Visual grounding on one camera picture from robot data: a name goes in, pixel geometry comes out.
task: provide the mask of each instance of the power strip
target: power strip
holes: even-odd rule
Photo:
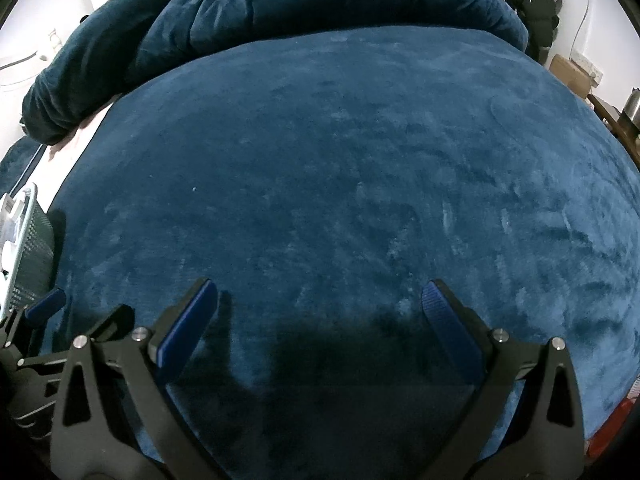
[[[593,79],[596,85],[599,85],[602,82],[602,76],[604,75],[598,68],[589,61],[584,54],[574,50],[571,52],[571,61],[573,61],[577,66],[583,69],[591,79]]]

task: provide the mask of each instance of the blue comforter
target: blue comforter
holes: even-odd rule
[[[128,91],[49,211],[44,348],[209,276],[171,393],[232,478],[410,478],[470,393],[420,310],[441,277],[567,339],[593,433],[638,371],[640,180],[525,44],[502,0],[111,0],[24,101],[52,143]]]

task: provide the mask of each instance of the metal cup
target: metal cup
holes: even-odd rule
[[[624,114],[635,124],[636,128],[640,129],[640,89],[634,88],[626,100],[626,105],[622,109]]]

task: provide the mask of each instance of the metal bolt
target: metal bolt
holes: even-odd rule
[[[78,337],[76,337],[74,339],[74,347],[75,348],[82,348],[84,345],[87,344],[87,342],[89,341],[89,338],[87,336],[85,336],[84,334],[79,335]]]
[[[149,330],[147,330],[143,326],[139,326],[133,329],[133,332],[131,332],[131,338],[133,339],[133,341],[142,341],[143,339],[146,339],[146,336],[148,334]]]
[[[566,343],[561,337],[555,337],[551,340],[551,346],[556,350],[564,350],[566,348]]]
[[[498,343],[506,343],[509,340],[509,332],[503,328],[496,328],[492,335]]]

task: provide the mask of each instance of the laundry basket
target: laundry basket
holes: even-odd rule
[[[0,201],[0,319],[9,309],[32,304],[50,289],[53,228],[36,200],[32,182]]]

